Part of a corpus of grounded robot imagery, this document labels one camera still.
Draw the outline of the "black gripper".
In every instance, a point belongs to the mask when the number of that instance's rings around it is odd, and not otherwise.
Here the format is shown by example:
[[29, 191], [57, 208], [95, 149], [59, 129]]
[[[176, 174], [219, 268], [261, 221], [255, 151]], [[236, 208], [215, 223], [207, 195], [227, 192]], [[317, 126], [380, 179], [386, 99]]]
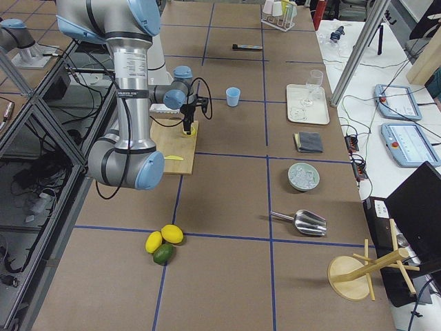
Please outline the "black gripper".
[[209, 105], [209, 98], [200, 97], [196, 95], [193, 101], [188, 101], [183, 104], [180, 108], [180, 113], [184, 115], [183, 117], [183, 134], [191, 135], [191, 127], [194, 122], [194, 113], [197, 107], [201, 108], [204, 115], [207, 114], [207, 108]]

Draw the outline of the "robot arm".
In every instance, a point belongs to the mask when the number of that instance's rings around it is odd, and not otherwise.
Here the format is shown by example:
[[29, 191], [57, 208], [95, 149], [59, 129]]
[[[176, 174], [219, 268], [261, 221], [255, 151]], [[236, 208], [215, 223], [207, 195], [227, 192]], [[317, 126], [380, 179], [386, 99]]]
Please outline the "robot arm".
[[22, 20], [12, 18], [1, 21], [1, 49], [5, 53], [15, 48], [30, 48], [35, 43], [36, 41]]
[[97, 139], [88, 157], [89, 175], [108, 186], [151, 190], [163, 176], [164, 156], [150, 137], [150, 107], [162, 103], [183, 114], [191, 134], [196, 108], [211, 102], [194, 91], [192, 70], [178, 66], [166, 84], [149, 75], [164, 71], [156, 1], [57, 1], [59, 30], [73, 39], [105, 45], [114, 63], [118, 119]]

